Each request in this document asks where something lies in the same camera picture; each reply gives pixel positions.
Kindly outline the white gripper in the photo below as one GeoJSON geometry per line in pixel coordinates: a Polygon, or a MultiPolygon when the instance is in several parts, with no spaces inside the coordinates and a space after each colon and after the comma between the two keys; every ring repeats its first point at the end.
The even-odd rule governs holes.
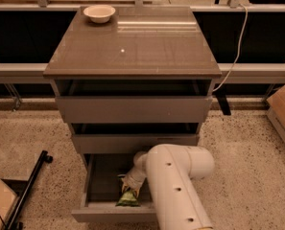
{"type": "Polygon", "coordinates": [[[126,192],[129,188],[133,189],[135,197],[139,197],[140,188],[142,187],[147,175],[144,170],[137,167],[132,167],[124,177],[124,183],[121,187],[121,192],[126,192]]]}

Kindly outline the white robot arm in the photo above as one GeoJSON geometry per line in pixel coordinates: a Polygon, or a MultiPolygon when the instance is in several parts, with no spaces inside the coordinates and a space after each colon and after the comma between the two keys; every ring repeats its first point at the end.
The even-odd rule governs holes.
{"type": "Polygon", "coordinates": [[[149,185],[160,230],[213,230],[192,184],[214,170],[214,158],[205,148],[171,144],[138,152],[122,179],[122,190],[137,195],[149,185]]]}

